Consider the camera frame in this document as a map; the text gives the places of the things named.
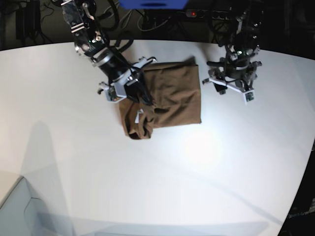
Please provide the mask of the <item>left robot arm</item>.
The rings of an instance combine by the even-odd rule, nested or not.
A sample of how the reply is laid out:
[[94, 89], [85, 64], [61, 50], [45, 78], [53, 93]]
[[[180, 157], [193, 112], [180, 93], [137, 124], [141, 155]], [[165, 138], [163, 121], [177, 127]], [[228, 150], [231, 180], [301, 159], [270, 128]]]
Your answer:
[[214, 24], [214, 12], [217, 1], [212, 1], [208, 12], [208, 26], [218, 46], [225, 49], [225, 56], [219, 61], [208, 61], [209, 78], [202, 83], [213, 83], [216, 91], [223, 95], [232, 89], [254, 98], [253, 82], [257, 78], [257, 68], [262, 65], [253, 61], [260, 46], [260, 26], [263, 19], [263, 1], [233, 0], [222, 23], [226, 30], [222, 31]]

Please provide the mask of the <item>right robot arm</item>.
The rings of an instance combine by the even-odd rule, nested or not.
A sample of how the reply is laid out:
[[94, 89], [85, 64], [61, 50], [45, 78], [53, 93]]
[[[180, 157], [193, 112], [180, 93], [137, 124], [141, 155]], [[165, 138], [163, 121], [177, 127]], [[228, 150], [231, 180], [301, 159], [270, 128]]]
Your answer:
[[115, 23], [110, 28], [101, 26], [100, 21], [107, 16], [96, 14], [93, 0], [59, 0], [57, 4], [70, 26], [76, 52], [87, 57], [107, 76], [106, 82], [99, 83], [98, 94], [104, 93], [107, 101], [112, 103], [129, 99], [151, 106], [153, 99], [145, 84], [143, 68], [155, 62], [156, 58], [141, 57], [135, 63], [129, 62], [123, 56], [134, 41], [128, 32], [120, 34], [114, 45], [110, 44], [107, 32], [115, 30], [120, 22], [114, 2], [109, 1], [115, 17]]

